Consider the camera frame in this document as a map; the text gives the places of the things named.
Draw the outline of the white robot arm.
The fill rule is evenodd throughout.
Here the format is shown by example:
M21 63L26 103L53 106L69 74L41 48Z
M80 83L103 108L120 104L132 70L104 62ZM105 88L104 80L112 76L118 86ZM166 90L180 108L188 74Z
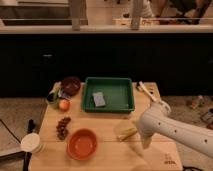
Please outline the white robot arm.
M213 131L171 119L170 113L165 101L153 102L136 121L141 138L158 133L213 158Z

